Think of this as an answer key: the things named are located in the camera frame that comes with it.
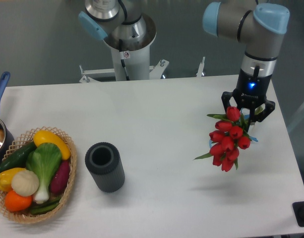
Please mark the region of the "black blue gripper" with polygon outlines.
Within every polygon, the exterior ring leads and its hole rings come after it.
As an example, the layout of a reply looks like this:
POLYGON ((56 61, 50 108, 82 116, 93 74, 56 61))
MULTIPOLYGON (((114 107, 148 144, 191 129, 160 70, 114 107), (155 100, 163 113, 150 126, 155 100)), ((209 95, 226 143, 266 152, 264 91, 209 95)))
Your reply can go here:
POLYGON ((266 100, 270 80, 271 75, 254 77, 241 69, 234 91, 225 91, 221 96, 225 113, 228 107, 232 106, 230 100, 234 98, 239 109, 249 109, 248 130, 256 122, 265 120, 275 110, 275 102, 266 100))

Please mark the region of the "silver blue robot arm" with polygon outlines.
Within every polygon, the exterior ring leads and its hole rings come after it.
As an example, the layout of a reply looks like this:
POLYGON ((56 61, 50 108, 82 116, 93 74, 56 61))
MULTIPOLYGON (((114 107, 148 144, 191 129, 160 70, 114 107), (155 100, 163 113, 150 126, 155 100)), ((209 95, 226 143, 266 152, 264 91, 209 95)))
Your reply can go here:
MULTIPOLYGON (((236 88, 222 94, 224 107, 234 99, 238 109, 248 109, 246 129, 262 122, 275 109, 266 92, 289 17, 286 7, 266 2, 212 2, 203 14, 205 32, 246 45, 236 88)), ((160 71, 150 69, 150 45, 155 40, 156 27, 142 12, 141 1, 87 0, 78 19, 89 35, 110 48, 116 80, 152 79, 160 71)))

